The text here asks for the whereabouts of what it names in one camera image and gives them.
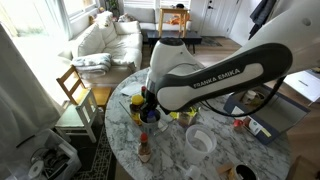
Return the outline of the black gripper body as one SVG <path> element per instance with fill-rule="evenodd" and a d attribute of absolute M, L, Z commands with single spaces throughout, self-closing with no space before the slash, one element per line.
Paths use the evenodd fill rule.
<path fill-rule="evenodd" d="M 149 90 L 145 91 L 145 103 L 142 106 L 142 112 L 148 114 L 151 110 L 155 110 L 157 107 L 157 99 L 154 93 Z"/>

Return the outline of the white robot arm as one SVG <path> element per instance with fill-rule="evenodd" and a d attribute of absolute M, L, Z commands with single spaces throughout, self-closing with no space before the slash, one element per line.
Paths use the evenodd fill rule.
<path fill-rule="evenodd" d="M 176 38 L 154 46 L 146 78 L 148 108 L 166 113 L 271 80 L 320 63 L 320 0 L 301 0 L 274 17 L 240 49 L 204 66 Z"/>

